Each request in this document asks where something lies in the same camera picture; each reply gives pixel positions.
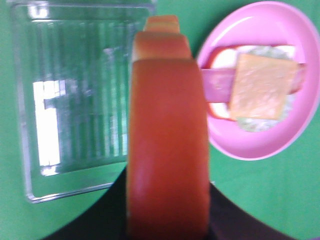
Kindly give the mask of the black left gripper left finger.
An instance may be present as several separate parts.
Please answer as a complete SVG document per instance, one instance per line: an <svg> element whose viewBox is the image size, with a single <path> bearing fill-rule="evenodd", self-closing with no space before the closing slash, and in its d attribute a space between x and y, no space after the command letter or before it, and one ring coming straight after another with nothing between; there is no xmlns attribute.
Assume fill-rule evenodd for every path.
<svg viewBox="0 0 320 240"><path fill-rule="evenodd" d="M126 173L79 217L45 237L45 240L127 240Z"/></svg>

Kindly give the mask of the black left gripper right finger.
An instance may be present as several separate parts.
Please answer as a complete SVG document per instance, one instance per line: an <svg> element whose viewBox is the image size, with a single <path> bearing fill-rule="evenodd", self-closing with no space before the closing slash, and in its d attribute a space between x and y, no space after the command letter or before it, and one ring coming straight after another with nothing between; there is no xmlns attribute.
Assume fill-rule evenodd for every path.
<svg viewBox="0 0 320 240"><path fill-rule="evenodd" d="M210 184L208 240L291 240L254 218Z"/></svg>

